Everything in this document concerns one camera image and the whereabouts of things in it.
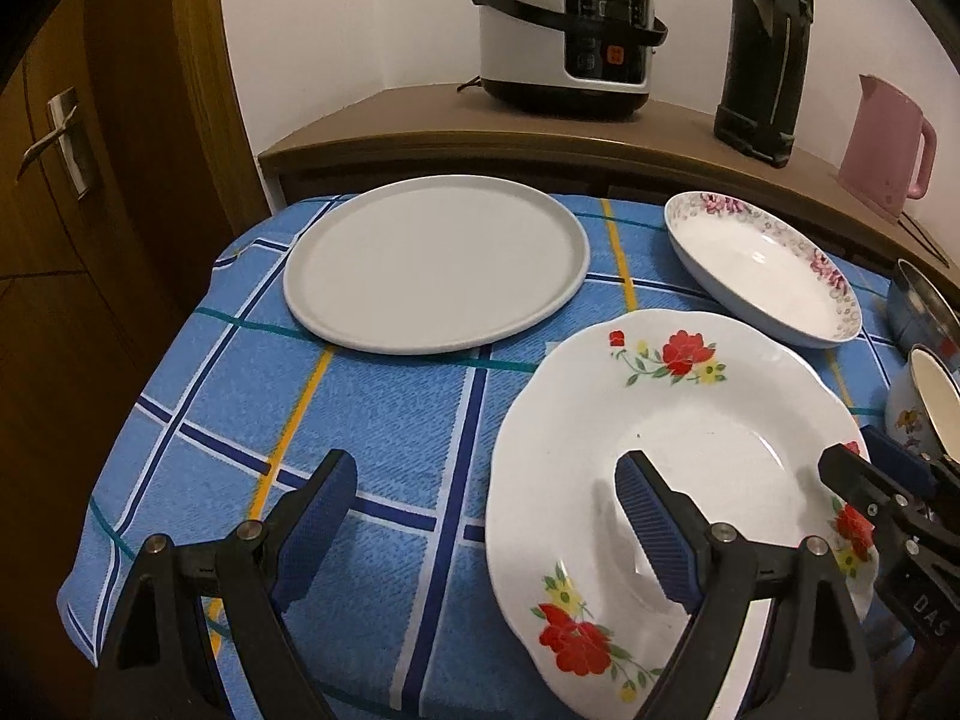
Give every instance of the pink electric kettle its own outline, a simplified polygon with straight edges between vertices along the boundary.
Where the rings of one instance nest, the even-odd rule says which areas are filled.
[[[926,194],[937,151],[937,133],[920,106],[896,86],[861,76],[863,95],[837,180],[861,202],[896,221],[906,199]],[[913,167],[923,138],[917,180]]]

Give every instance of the door handle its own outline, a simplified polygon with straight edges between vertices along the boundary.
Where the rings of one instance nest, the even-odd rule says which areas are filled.
[[[71,87],[50,98],[47,103],[47,112],[54,128],[23,152],[20,168],[16,172],[16,180],[19,181],[27,168],[40,159],[47,148],[56,143],[61,150],[61,155],[64,156],[66,172],[79,199],[96,184],[97,163],[90,148],[89,138],[83,129],[77,90]]]

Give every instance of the blue checkered tablecloth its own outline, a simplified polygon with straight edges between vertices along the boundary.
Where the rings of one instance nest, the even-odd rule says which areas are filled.
[[[96,664],[146,536],[220,538],[267,514],[342,448],[357,462],[357,498],[309,593],[284,618],[339,717],[574,717],[493,598],[484,507],[497,429],[551,344],[583,327],[637,305],[726,312],[680,265],[661,207],[558,200],[589,236],[583,288],[546,322],[464,354],[359,354],[299,328],[283,299],[284,264],[296,238],[345,197],[297,203],[229,247],[93,491],[58,598],[80,651]],[[888,282],[837,262],[863,307],[864,332],[835,350],[797,351],[861,424],[881,424],[904,365],[883,317]],[[219,602],[208,614],[234,712],[256,718]]]

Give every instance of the metal screw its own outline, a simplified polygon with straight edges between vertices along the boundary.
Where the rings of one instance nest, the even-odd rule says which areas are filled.
[[[736,528],[733,525],[728,525],[726,522],[715,522],[710,527],[710,532],[713,533],[713,537],[717,541],[721,541],[724,544],[728,544],[734,539],[736,539]]]
[[[246,519],[237,525],[237,538],[240,541],[253,541],[263,533],[263,523],[258,519]]]
[[[147,538],[147,541],[143,544],[143,548],[151,555],[155,555],[157,552],[163,552],[166,547],[167,538],[163,533],[154,533],[150,538]]]
[[[813,552],[814,555],[826,555],[830,549],[827,543],[819,536],[810,536],[810,538],[806,540],[806,547],[810,552]]]

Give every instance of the wooden shelf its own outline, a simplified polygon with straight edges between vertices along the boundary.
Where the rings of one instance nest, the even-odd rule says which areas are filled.
[[[589,122],[524,114],[481,89],[413,86],[307,124],[264,151],[260,165],[289,200],[430,172],[488,172],[549,191],[654,201],[684,189],[723,191],[874,269],[909,259],[960,304],[960,271],[928,232],[880,218],[837,183],[826,160],[794,148],[778,170],[721,143],[712,127],[708,114],[656,100],[626,122]]]

